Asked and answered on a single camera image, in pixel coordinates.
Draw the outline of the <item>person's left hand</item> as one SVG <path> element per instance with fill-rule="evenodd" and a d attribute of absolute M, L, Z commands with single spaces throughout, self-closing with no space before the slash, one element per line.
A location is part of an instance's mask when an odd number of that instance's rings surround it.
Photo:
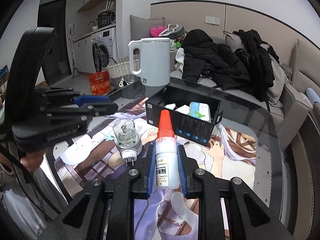
<path fill-rule="evenodd" d="M 34 172 L 43 162 L 46 149 L 26 153 L 26 156 L 20 159 L 20 163 L 29 171 Z"/>

